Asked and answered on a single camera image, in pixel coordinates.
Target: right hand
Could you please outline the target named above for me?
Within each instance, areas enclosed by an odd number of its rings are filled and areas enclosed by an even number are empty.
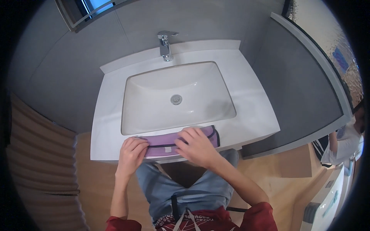
[[[209,169],[214,167],[220,160],[224,159],[215,150],[212,143],[201,129],[184,128],[177,134],[188,144],[185,144],[180,139],[176,139],[175,144],[178,148],[175,149],[175,152],[185,157],[190,162]]]

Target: curtain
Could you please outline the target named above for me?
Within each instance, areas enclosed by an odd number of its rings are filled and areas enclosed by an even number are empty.
[[[88,230],[78,201],[74,140],[65,129],[11,95],[7,159],[13,183],[41,230]]]

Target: jeans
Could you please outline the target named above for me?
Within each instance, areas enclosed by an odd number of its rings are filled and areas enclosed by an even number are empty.
[[[235,149],[221,151],[220,155],[234,167],[239,154]],[[226,208],[234,189],[223,178],[207,170],[190,188],[184,188],[162,174],[154,165],[142,163],[136,170],[141,190],[149,203],[152,222],[162,216],[172,214],[171,196],[176,194],[179,213],[188,208],[196,210],[215,210]]]

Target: faucet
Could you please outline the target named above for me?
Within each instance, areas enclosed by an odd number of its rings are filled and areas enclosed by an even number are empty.
[[[162,30],[157,34],[159,39],[159,49],[165,62],[169,62],[174,59],[171,54],[171,49],[169,48],[168,36],[176,36],[178,34],[178,32],[167,30]]]

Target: finger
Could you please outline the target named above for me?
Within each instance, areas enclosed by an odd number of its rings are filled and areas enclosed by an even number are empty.
[[[201,136],[201,137],[205,137],[206,135],[204,134],[204,132],[200,129],[200,128],[194,128],[194,130],[196,131],[196,133]]]
[[[129,137],[123,142],[124,145],[122,147],[128,147],[134,140],[136,140],[136,137]]]
[[[187,144],[185,144],[182,140],[179,140],[179,139],[175,139],[175,144],[176,146],[179,147],[179,149],[183,151],[186,151],[189,148]]]
[[[183,151],[183,150],[181,150],[181,149],[179,149],[179,148],[176,148],[175,149],[175,152],[177,152],[177,154],[179,154],[180,156],[182,156],[182,157],[185,157],[186,158],[186,153]]]
[[[184,138],[184,140],[187,142],[187,143],[191,143],[191,141],[194,139],[189,133],[187,133],[186,131],[181,131],[181,132],[178,132],[177,133],[180,137]]]
[[[138,144],[133,150],[132,150],[132,153],[134,153],[136,156],[139,156],[139,154],[141,153],[141,151],[144,150],[144,148],[148,147],[149,144],[148,143],[141,143],[141,144]]]
[[[194,128],[184,128],[183,131],[186,131],[187,133],[189,133],[193,138],[196,138],[199,136]]]
[[[136,140],[134,140],[127,148],[126,148],[126,150],[127,151],[129,151],[129,152],[131,152],[131,151],[133,151],[138,145],[140,145],[140,144],[142,144],[142,143],[148,143],[148,141],[147,140],[143,140],[143,139],[136,139]]]
[[[145,157],[145,154],[147,153],[147,150],[148,150],[148,147],[145,147],[139,154],[138,156],[138,159],[139,159],[139,163],[141,164],[142,163],[142,160],[144,159]]]

